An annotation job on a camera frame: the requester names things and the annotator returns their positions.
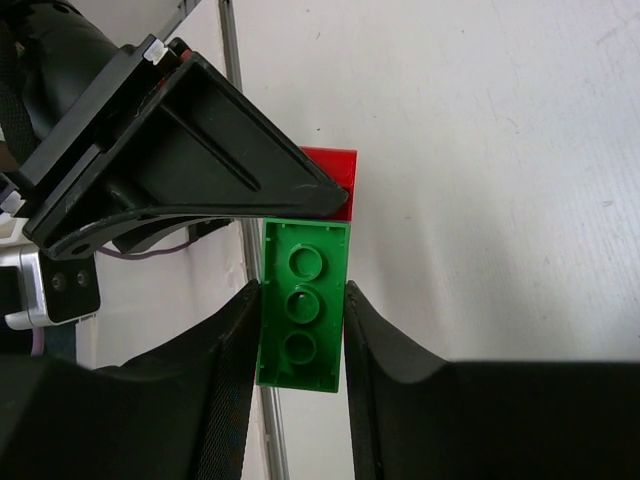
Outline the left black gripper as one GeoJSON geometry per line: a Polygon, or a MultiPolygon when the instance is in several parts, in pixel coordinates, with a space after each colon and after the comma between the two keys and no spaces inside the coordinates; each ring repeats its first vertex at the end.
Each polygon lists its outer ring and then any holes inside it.
{"type": "Polygon", "coordinates": [[[323,219],[348,200],[179,37],[116,47],[65,1],[1,4],[4,210],[55,260],[213,218],[323,219]]]}

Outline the red lego brick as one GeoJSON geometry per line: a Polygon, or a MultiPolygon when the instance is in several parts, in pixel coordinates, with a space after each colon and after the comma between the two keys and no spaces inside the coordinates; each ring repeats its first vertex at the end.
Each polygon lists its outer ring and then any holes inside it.
{"type": "Polygon", "coordinates": [[[352,220],[355,198],[357,151],[345,149],[302,147],[303,152],[349,194],[346,203],[331,216],[334,221],[352,220]]]}

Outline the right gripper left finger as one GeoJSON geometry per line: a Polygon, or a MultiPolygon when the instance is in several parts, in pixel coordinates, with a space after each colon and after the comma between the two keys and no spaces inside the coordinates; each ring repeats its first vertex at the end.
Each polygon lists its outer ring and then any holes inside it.
{"type": "Polygon", "coordinates": [[[238,479],[261,289],[120,366],[1,359],[5,479],[238,479]]]}

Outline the green lego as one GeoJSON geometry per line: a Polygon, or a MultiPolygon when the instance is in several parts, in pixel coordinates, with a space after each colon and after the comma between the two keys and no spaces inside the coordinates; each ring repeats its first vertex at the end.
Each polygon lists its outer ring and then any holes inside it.
{"type": "Polygon", "coordinates": [[[339,389],[350,225],[266,219],[256,382],[339,389]]]}

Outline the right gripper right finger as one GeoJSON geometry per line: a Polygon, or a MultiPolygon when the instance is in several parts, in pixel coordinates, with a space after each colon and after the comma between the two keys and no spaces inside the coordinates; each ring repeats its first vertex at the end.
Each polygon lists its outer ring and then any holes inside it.
{"type": "Polygon", "coordinates": [[[635,362],[448,361],[356,283],[344,345],[359,479],[635,479],[635,362]]]}

